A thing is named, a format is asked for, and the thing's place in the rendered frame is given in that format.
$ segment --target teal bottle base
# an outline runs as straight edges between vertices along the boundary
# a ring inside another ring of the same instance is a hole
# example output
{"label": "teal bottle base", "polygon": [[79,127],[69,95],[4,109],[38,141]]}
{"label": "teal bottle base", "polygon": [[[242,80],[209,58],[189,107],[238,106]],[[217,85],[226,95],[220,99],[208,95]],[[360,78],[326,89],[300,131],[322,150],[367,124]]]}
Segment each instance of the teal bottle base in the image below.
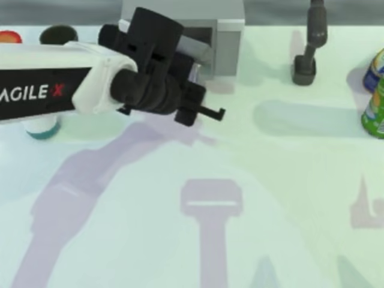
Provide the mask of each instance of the teal bottle base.
{"label": "teal bottle base", "polygon": [[27,133],[33,138],[37,140],[47,140],[49,138],[52,138],[54,135],[57,134],[57,132],[60,130],[60,123],[57,122],[56,125],[48,131],[42,132],[42,133],[30,133],[27,131]]}

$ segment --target gray box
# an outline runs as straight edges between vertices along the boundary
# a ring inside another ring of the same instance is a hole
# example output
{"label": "gray box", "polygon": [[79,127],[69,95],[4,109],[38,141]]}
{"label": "gray box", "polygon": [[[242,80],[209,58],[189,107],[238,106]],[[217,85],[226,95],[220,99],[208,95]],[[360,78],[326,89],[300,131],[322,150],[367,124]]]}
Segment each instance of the gray box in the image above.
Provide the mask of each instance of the gray box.
{"label": "gray box", "polygon": [[236,76],[245,26],[243,0],[123,0],[121,19],[130,21],[136,7],[169,17],[185,27],[184,35],[212,48],[201,71]]}

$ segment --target green can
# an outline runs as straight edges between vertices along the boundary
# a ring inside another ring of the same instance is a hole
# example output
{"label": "green can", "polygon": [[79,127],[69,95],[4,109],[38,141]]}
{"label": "green can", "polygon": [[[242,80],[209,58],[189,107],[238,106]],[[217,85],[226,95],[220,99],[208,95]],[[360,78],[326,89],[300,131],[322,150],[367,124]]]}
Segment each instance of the green can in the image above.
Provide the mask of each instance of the green can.
{"label": "green can", "polygon": [[384,78],[381,78],[364,114],[361,116],[364,129],[372,136],[384,139]]}

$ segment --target red letter x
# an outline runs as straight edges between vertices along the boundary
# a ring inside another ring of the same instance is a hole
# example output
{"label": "red letter x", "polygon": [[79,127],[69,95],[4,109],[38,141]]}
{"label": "red letter x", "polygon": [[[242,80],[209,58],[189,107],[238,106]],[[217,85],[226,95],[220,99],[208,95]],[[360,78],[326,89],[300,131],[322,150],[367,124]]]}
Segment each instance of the red letter x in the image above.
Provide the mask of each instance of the red letter x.
{"label": "red letter x", "polygon": [[53,92],[54,97],[62,96],[62,89],[64,88],[64,84],[55,84],[55,91]]}

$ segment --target gray background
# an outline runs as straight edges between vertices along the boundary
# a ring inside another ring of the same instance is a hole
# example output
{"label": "gray background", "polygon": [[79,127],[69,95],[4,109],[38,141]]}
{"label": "gray background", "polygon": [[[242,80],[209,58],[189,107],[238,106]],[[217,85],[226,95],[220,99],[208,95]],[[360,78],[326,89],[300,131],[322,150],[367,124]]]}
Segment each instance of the gray background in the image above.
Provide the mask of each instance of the gray background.
{"label": "gray background", "polygon": [[[121,1],[0,0],[0,24],[114,23],[120,16]],[[220,0],[207,1],[220,3]],[[302,25],[305,23],[310,0],[244,0],[244,2],[248,25]],[[384,24],[384,0],[325,0],[325,2],[331,25]]]}

